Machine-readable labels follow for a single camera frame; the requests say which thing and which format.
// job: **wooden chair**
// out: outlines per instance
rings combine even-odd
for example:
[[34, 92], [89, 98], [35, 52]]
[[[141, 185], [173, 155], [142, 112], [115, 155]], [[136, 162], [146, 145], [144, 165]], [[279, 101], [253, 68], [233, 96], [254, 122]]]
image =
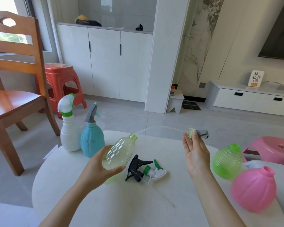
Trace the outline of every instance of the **wooden chair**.
[[[13, 19], [16, 25], [12, 27], [4, 25], [3, 20], [7, 18]], [[41, 94], [7, 91], [4, 89], [0, 78], [0, 149], [14, 174], [19, 176], [24, 172], [24, 168], [5, 129], [16, 124], [21, 131], [27, 131], [27, 127], [21, 120], [41, 109], [45, 109], [48, 120], [57, 136], [60, 136], [60, 129], [49, 103], [38, 20], [33, 17], [22, 17], [10, 12], [0, 11], [0, 32], [31, 35], [33, 44], [0, 41], [0, 52], [34, 56], [35, 64], [0, 59], [0, 70], [37, 75]]]

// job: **window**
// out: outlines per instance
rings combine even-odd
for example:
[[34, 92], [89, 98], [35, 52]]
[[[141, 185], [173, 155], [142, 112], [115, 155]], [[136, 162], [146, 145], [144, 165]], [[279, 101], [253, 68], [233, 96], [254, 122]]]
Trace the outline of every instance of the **window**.
[[[0, 0], [0, 11], [9, 11], [22, 16], [36, 17], [31, 0]], [[11, 19], [4, 20], [4, 24], [13, 26]], [[9, 34], [0, 32], [0, 41], [31, 44], [31, 37], [22, 34]]]

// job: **white spray bottle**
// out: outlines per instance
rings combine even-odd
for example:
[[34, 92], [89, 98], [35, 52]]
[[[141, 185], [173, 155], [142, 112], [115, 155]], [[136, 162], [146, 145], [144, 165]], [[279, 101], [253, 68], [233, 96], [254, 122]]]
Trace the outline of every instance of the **white spray bottle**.
[[61, 129], [61, 144], [65, 150], [71, 152], [81, 148], [81, 129], [76, 125], [73, 116], [73, 101], [75, 94], [69, 94], [60, 99], [58, 112], [62, 113], [63, 126]]

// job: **pink plastic bottle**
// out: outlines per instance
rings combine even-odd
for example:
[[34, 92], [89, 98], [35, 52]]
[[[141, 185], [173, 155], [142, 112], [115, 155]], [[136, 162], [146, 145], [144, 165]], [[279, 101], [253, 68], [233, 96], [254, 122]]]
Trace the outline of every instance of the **pink plastic bottle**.
[[276, 198], [275, 173], [268, 166], [242, 172], [231, 186], [233, 198], [250, 212], [259, 213], [268, 208]]

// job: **chair backrest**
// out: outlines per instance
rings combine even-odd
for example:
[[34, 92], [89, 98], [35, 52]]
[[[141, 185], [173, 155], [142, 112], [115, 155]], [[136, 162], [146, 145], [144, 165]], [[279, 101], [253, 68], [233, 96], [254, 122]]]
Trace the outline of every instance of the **chair backrest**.
[[[8, 18], [13, 19], [16, 25], [11, 27], [4, 25], [3, 20]], [[0, 52], [34, 56], [35, 64], [0, 59], [0, 70], [25, 72], [37, 75], [40, 94], [47, 97], [48, 91], [46, 89], [42, 41], [38, 20], [33, 17], [22, 17], [11, 12], [0, 11], [0, 32], [31, 36], [33, 44], [0, 41]], [[4, 90], [1, 78], [0, 90]]]

